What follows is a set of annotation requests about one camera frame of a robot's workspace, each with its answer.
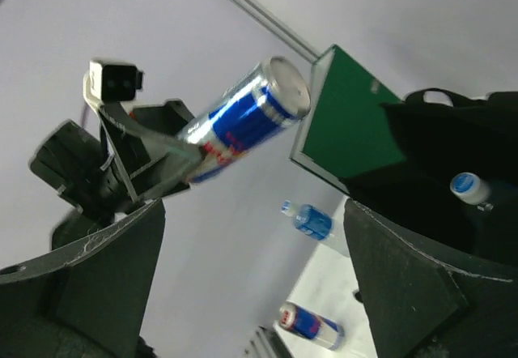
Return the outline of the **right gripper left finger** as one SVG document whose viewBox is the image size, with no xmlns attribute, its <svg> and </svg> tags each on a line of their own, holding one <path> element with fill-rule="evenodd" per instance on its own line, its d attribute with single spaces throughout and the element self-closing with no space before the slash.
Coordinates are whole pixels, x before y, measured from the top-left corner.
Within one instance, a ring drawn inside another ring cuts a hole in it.
<svg viewBox="0 0 518 358">
<path fill-rule="evenodd" d="M 140 337 L 163 241 L 162 201 L 1 270 L 3 357 L 152 357 Z"/>
</svg>

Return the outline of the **Red Bull can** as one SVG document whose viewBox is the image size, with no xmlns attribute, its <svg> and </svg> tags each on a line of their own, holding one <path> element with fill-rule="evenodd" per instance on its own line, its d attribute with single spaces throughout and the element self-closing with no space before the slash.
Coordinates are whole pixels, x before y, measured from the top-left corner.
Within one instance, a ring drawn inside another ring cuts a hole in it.
<svg viewBox="0 0 518 358">
<path fill-rule="evenodd" d="M 304 119 L 310 108 L 310 91 L 299 70 L 283 56 L 263 60 L 178 133 L 177 138 L 206 153 L 186 181 L 194 184 L 217 176 Z"/>
<path fill-rule="evenodd" d="M 285 331 L 330 351 L 340 348 L 345 339 L 343 327 L 290 301 L 281 305 L 278 324 Z"/>
</svg>

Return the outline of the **blue label water bottle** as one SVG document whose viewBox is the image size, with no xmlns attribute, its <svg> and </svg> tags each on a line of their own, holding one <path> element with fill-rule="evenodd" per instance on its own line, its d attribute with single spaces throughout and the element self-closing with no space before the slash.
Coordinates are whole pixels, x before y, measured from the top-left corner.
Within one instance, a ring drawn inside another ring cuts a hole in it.
<svg viewBox="0 0 518 358">
<path fill-rule="evenodd" d="M 489 184 L 474 173 L 457 174 L 450 181 L 450 190 L 462 202 L 480 211 L 491 211 L 494 207 Z"/>
</svg>

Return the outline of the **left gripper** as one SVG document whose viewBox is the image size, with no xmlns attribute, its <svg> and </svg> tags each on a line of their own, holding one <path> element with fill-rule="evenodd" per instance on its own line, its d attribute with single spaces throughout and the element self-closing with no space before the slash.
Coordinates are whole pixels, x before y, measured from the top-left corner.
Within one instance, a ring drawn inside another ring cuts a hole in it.
<svg viewBox="0 0 518 358">
<path fill-rule="evenodd" d="M 88 218 L 102 219 L 189 188 L 186 176 L 202 162 L 202 150 L 178 137 L 193 119 L 182 100 L 103 104 L 99 118 L 98 138 L 64 121 L 29 162 L 60 198 Z"/>
</svg>

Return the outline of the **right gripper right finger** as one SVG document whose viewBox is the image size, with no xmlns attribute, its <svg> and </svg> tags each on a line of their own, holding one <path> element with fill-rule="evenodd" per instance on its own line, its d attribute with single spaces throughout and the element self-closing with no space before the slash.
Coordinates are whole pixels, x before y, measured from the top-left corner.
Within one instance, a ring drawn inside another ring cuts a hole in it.
<svg viewBox="0 0 518 358">
<path fill-rule="evenodd" d="M 379 357 L 515 357 L 517 269 L 433 241 L 359 202 L 344 230 Z"/>
</svg>

